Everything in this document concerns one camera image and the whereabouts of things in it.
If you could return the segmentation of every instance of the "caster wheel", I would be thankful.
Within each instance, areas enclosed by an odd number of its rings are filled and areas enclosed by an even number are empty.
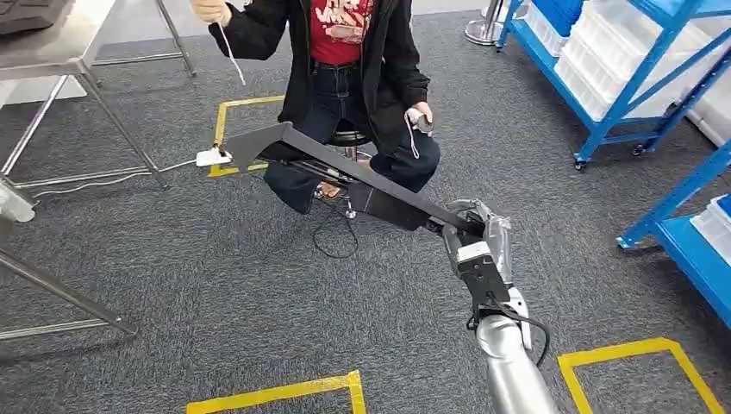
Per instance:
[[[640,144],[637,147],[634,147],[632,150],[632,155],[634,157],[639,157],[640,155],[643,155],[645,153],[645,146]]]

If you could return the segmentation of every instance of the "black stool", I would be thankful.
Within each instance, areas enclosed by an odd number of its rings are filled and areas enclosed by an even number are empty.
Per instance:
[[[335,128],[335,132],[330,138],[330,145],[343,148],[343,155],[346,158],[358,162],[359,157],[361,160],[369,160],[371,158],[371,155],[358,150],[358,147],[370,141],[365,134],[355,128],[355,125],[343,119]],[[323,197],[322,189],[318,186],[317,190],[315,190],[315,198],[322,199]],[[343,196],[342,198],[347,200],[345,216],[351,220],[354,219],[357,213],[350,204],[350,197]]]
[[[363,160],[369,160],[371,155],[360,152],[358,147],[363,146],[371,140],[362,132],[358,131],[355,126],[346,121],[341,120],[335,132],[330,139],[330,145],[333,147],[342,147],[345,151],[345,156],[353,161],[358,161],[358,156],[363,157]]]

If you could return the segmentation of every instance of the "foot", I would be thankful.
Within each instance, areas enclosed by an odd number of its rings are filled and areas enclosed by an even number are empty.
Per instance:
[[[325,181],[322,181],[320,183],[320,192],[322,193],[322,196],[325,197],[328,200],[335,199],[338,197],[338,194],[340,194],[341,189],[340,187],[336,187],[330,183],[326,183]]]

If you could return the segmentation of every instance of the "yellow tape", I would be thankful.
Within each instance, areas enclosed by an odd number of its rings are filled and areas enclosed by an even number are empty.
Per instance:
[[[366,401],[363,399],[363,386],[360,384],[360,372],[353,371],[346,375],[347,387],[350,389],[350,403],[353,414],[366,414]]]
[[[619,345],[612,345],[603,348],[592,349],[591,351],[579,351],[571,354],[563,354],[559,356],[559,366],[564,380],[572,395],[574,404],[576,404],[579,414],[591,414],[593,411],[589,406],[589,400],[578,382],[578,378],[573,371],[574,367],[589,365],[596,362],[616,360],[629,356],[642,354],[652,354],[656,352],[670,351],[675,357],[678,364],[688,376],[691,384],[700,394],[703,402],[708,406],[712,414],[722,414],[723,408],[713,395],[708,385],[701,378],[700,373],[693,366],[692,362],[685,354],[679,343],[666,338],[651,338],[644,341],[627,342]]]
[[[251,99],[242,99],[238,101],[223,102],[218,105],[218,116],[216,117],[216,130],[213,135],[213,142],[216,145],[223,144],[223,135],[226,130],[226,114],[228,108],[234,106],[252,105],[252,104],[268,104],[270,102],[284,101],[284,95],[278,95],[276,97],[255,97]],[[266,169],[268,165],[266,163],[254,164],[249,166],[248,171],[258,171]],[[225,175],[236,174],[239,171],[236,167],[230,166],[211,166],[209,171],[209,178],[223,177]]]
[[[353,371],[343,377],[315,379],[288,386],[278,386],[229,397],[213,398],[206,401],[189,403],[185,407],[186,414],[211,414],[214,412],[253,407],[280,399],[296,398],[320,392],[336,391],[341,388],[350,390],[353,414],[366,414],[366,402],[363,399],[363,388],[360,384],[360,372]]]

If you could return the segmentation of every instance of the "sleeve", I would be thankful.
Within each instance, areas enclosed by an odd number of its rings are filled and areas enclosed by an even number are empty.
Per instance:
[[[267,60],[277,51],[289,17],[288,0],[253,0],[243,11],[230,3],[231,21],[223,30],[236,59]],[[214,23],[209,32],[228,57],[221,29]]]
[[[427,102],[429,78],[417,67],[420,58],[411,33],[411,0],[397,1],[386,35],[384,73],[402,102],[412,106]]]

